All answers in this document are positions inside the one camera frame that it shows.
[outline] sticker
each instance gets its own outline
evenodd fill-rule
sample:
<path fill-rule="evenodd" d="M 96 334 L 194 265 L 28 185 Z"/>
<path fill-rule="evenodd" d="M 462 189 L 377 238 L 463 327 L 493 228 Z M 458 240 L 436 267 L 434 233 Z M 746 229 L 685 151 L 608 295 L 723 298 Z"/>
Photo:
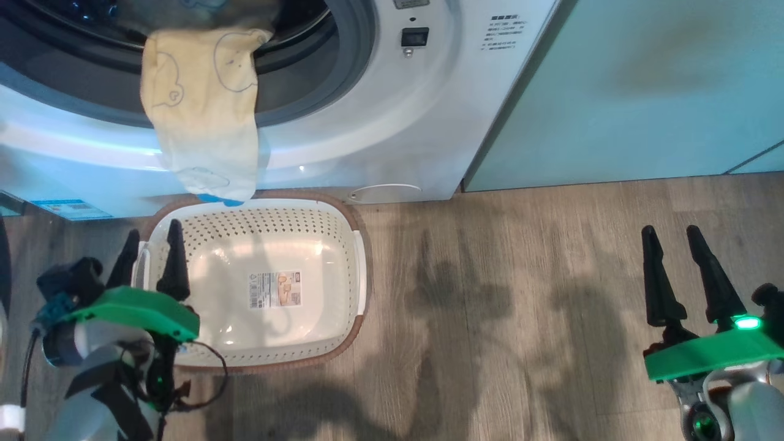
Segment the sticker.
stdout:
<path fill-rule="evenodd" d="M 398 9 L 415 8 L 417 6 L 427 6 L 430 0 L 394 0 L 394 6 Z"/>
<path fill-rule="evenodd" d="M 302 304 L 299 271 L 256 272 L 248 276 L 251 309 L 283 308 Z"/>
<path fill-rule="evenodd" d="M 517 40 L 523 34 L 528 22 L 520 15 L 491 16 L 481 50 L 505 50 L 517 47 Z"/>
<path fill-rule="evenodd" d="M 59 199 L 52 201 L 30 201 L 57 216 L 65 217 L 69 221 L 87 221 L 96 219 L 111 219 L 112 215 L 98 210 L 81 199 Z"/>

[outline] light blue cabinet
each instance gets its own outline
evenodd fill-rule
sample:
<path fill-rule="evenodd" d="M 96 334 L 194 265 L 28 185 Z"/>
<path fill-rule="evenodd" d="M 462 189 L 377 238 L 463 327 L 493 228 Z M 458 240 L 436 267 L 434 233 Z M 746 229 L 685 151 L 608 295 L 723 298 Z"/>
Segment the light blue cabinet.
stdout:
<path fill-rule="evenodd" d="M 782 0 L 561 8 L 468 191 L 726 173 L 784 139 Z"/>

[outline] black cable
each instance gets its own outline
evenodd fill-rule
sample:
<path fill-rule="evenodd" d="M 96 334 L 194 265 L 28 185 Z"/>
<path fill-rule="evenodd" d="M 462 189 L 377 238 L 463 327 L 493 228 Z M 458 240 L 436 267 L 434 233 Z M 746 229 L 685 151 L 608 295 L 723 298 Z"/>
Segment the black cable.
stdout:
<path fill-rule="evenodd" d="M 22 410 L 27 408 L 27 385 L 30 382 L 30 365 L 32 364 L 35 342 L 40 335 L 40 330 L 33 329 L 33 333 L 30 335 L 30 343 L 27 344 L 27 354 L 24 356 L 24 366 L 22 367 L 22 390 L 19 396 L 19 407 L 21 407 Z M 24 441 L 24 432 L 19 433 L 18 439 L 19 441 Z"/>
<path fill-rule="evenodd" d="M 127 351 L 127 346 L 122 347 L 122 352 L 120 352 L 120 363 L 125 363 L 125 361 L 123 361 L 123 357 L 125 357 L 125 353 Z M 136 420 L 135 432 L 133 433 L 133 436 L 130 437 L 130 439 L 137 439 L 139 435 L 139 427 L 143 424 L 142 420 L 144 419 L 144 415 L 142 414 L 141 407 L 139 406 L 139 392 L 137 390 L 139 388 L 139 378 L 136 377 L 136 369 L 138 369 L 138 366 L 136 365 L 136 357 L 133 355 L 133 353 L 131 353 L 131 357 L 133 357 L 133 379 L 130 379 L 127 375 L 125 375 L 125 369 L 123 369 L 122 366 L 119 367 L 119 370 L 123 382 L 125 382 L 125 385 L 128 386 L 128 389 L 131 391 L 131 395 L 133 395 L 133 401 L 136 403 L 136 407 L 139 407 L 139 417 Z"/>
<path fill-rule="evenodd" d="M 208 351 L 212 352 L 216 357 L 218 357 L 218 359 L 220 360 L 220 364 L 223 365 L 223 381 L 220 382 L 220 387 L 218 388 L 218 392 L 211 399 L 208 399 L 207 401 L 198 404 L 188 404 L 180 400 L 180 406 L 174 410 L 175 412 L 191 412 L 192 410 L 202 409 L 204 407 L 209 406 L 210 404 L 214 403 L 218 398 L 220 398 L 221 395 L 223 395 L 223 393 L 226 391 L 226 386 L 229 383 L 229 368 L 228 366 L 226 366 L 226 360 L 223 358 L 223 356 L 206 343 L 202 343 L 200 341 L 192 341 L 191 343 L 198 344 L 199 346 L 207 348 Z"/>

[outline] front-load washing machine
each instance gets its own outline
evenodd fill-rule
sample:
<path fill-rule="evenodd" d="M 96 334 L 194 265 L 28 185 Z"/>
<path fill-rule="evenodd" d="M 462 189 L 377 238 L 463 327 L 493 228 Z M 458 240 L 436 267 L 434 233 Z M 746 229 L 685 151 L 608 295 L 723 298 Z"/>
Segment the front-load washing machine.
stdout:
<path fill-rule="evenodd" d="M 151 215 L 183 193 L 139 98 L 144 34 L 118 17 L 216 5 L 157 2 L 0 3 L 0 190 L 73 220 Z M 557 3 L 284 0 L 254 54 L 258 188 L 449 199 Z"/>

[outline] laundry basket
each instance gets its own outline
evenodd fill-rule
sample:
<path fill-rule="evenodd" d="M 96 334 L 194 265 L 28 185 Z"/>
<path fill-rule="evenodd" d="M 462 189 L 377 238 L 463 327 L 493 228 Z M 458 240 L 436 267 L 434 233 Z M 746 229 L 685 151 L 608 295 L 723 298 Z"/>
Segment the laundry basket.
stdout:
<path fill-rule="evenodd" d="M 161 278 L 172 219 L 180 221 L 199 341 L 233 374 L 324 363 L 345 351 L 362 325 L 365 244 L 337 199 L 299 191 L 258 192 L 239 207 L 195 197 L 164 207 L 140 245 L 136 285 Z M 175 364 L 219 374 L 220 361 L 185 344 Z"/>

